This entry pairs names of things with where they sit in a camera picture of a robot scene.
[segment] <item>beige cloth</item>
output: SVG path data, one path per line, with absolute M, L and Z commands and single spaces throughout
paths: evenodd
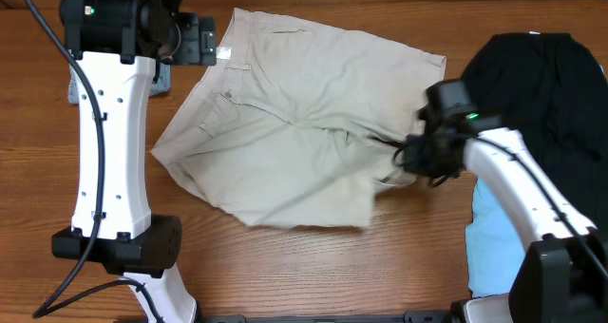
M 176 182 L 247 225 L 358 226 L 408 184 L 394 148 L 420 132 L 446 58 L 361 31 L 235 9 L 209 67 L 152 154 Z

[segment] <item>black cloth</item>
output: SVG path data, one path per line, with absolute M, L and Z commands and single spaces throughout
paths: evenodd
M 496 35 L 462 75 L 480 111 L 499 110 L 563 195 L 608 229 L 608 84 L 569 34 Z

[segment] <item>white tag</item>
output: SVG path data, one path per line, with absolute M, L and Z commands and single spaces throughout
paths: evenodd
M 231 47 L 218 47 L 218 53 L 216 54 L 216 57 L 218 57 L 218 59 L 229 60 L 231 53 L 232 53 Z

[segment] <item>wooden table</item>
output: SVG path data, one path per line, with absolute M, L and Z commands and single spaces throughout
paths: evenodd
M 230 8 L 196 9 L 223 34 Z M 492 34 L 568 31 L 608 66 L 608 2 L 515 1 L 259 7 L 343 29 L 360 29 L 447 56 L 458 77 Z M 56 10 L 46 11 L 55 29 Z M 29 315 L 74 261 L 55 259 L 50 237 L 69 225 L 78 186 L 78 110 L 67 104 L 67 64 L 22 10 L 0 11 L 0 321 Z M 166 97 L 150 101 L 148 149 L 204 67 L 177 67 Z M 378 198 L 369 230 L 246 228 L 179 188 L 146 155 L 155 213 L 183 223 L 179 265 L 206 314 L 399 314 L 447 308 L 469 296 L 465 227 L 475 178 L 437 189 L 423 181 Z M 74 295 L 113 279 L 87 264 L 66 291 Z M 106 322 L 141 315 L 126 288 L 95 294 L 46 322 Z

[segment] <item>light blue cloth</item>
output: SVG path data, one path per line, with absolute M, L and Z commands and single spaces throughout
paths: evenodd
M 481 179 L 475 185 L 472 206 L 473 223 L 465 232 L 468 288 L 473 297 L 508 293 L 525 257 L 520 237 Z

